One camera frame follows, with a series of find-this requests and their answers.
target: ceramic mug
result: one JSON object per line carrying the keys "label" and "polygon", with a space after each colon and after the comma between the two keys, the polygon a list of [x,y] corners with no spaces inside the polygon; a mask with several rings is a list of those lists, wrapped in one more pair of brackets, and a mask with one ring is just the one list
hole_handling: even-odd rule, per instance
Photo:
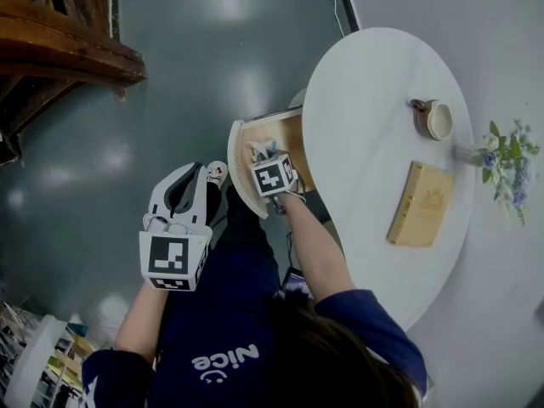
{"label": "ceramic mug", "polygon": [[439,99],[413,99],[410,107],[416,112],[416,128],[422,136],[432,140],[445,140],[451,136],[453,118],[446,103]]}

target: book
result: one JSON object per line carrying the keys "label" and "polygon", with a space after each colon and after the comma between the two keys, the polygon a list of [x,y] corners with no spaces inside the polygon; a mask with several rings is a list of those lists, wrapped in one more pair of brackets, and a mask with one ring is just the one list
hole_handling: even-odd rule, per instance
{"label": "book", "polygon": [[397,247],[431,247],[454,183],[448,173],[413,161],[387,240]]}

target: white tabletop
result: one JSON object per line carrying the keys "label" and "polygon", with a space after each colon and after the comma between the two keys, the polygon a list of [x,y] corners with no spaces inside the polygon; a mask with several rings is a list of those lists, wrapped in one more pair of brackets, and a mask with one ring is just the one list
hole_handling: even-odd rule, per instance
{"label": "white tabletop", "polygon": [[[441,99],[454,133],[420,136],[407,103]],[[337,43],[321,60],[303,106],[303,138],[317,190],[336,225],[358,288],[373,290],[406,330],[436,298],[462,248],[476,170],[455,163],[452,145],[473,144],[461,89],[444,61],[420,39],[373,28]],[[431,248],[386,242],[412,161],[453,173],[456,184]]]}

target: person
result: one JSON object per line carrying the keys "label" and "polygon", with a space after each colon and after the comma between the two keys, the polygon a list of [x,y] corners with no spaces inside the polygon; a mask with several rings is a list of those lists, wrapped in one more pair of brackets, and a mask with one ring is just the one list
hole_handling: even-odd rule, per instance
{"label": "person", "polygon": [[[226,175],[223,163],[208,168],[208,223]],[[420,351],[372,292],[355,287],[303,201],[280,195],[313,302],[279,293],[258,216],[233,186],[226,196],[228,224],[196,291],[144,283],[114,349],[83,363],[87,406],[418,406],[427,391]]]}

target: white wall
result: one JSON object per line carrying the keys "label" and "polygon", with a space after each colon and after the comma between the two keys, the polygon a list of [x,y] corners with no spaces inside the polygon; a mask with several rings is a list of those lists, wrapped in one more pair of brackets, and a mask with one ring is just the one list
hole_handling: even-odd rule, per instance
{"label": "white wall", "polygon": [[[506,131],[519,117],[544,142],[544,0],[352,1],[362,28],[408,31],[442,56],[475,138],[490,119]],[[508,230],[479,184],[457,266],[410,330],[435,381],[433,406],[522,407],[544,381],[544,328],[534,316],[544,298],[543,196],[544,178],[527,226],[513,219]]]}

